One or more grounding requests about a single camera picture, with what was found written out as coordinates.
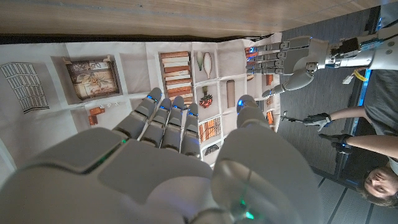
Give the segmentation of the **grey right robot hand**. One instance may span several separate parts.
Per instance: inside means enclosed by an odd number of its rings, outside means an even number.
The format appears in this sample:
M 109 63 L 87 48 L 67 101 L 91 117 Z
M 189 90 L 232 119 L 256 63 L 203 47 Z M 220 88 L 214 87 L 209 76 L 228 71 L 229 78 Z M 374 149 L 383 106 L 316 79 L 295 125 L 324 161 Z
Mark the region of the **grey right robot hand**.
M 115 128 L 47 149 L 1 187 L 2 223 L 321 223 L 314 173 L 253 97 L 213 166 L 198 107 L 154 88 Z

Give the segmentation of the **person's gloved left hand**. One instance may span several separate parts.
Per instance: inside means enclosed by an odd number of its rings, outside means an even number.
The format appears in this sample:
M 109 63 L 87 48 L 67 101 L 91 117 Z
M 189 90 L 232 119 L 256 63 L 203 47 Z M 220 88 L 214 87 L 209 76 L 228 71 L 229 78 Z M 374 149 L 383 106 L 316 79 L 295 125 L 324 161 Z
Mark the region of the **person's gloved left hand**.
M 327 113 L 320 113 L 315 115 L 308 115 L 303 124 L 306 126 L 317 126 L 317 131 L 320 132 L 325 126 L 332 122 L 331 116 Z

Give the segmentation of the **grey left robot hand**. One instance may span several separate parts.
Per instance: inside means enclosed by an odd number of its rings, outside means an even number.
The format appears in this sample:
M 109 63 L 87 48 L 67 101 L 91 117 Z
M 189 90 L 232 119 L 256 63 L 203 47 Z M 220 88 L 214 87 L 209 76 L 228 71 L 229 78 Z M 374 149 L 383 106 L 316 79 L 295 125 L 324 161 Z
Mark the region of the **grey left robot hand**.
M 283 42 L 250 47 L 246 73 L 250 75 L 287 75 L 289 77 L 263 97 L 279 95 L 305 87 L 314 79 L 314 73 L 324 69 L 329 51 L 329 42 L 301 36 Z

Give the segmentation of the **person's gloved right hand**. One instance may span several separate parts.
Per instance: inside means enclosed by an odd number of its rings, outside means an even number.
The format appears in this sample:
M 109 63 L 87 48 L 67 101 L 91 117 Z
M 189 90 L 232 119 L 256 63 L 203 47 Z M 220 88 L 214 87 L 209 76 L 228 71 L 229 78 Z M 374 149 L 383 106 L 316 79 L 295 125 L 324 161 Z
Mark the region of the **person's gloved right hand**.
M 351 137 L 349 134 L 340 134 L 340 135 L 326 135 L 319 134 L 319 137 L 322 139 L 329 140 L 331 142 L 331 146 L 335 148 L 336 152 L 339 154 L 352 154 L 353 150 L 348 146 L 346 140 Z

